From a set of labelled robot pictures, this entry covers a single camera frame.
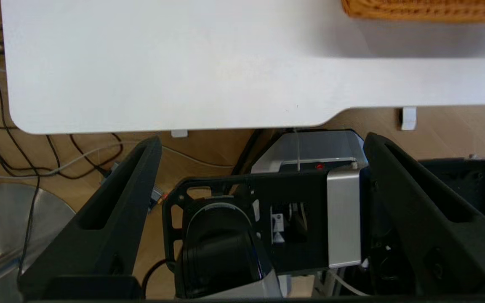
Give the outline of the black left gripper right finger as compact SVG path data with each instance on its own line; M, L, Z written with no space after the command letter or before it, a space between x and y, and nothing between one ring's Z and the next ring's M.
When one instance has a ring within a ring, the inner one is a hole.
M485 215L388 138L364 151L423 292L485 293Z

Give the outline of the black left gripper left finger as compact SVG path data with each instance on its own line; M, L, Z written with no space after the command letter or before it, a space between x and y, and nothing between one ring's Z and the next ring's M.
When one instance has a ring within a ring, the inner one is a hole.
M133 276L160 165L157 136L140 142L19 280L25 300L139 300Z

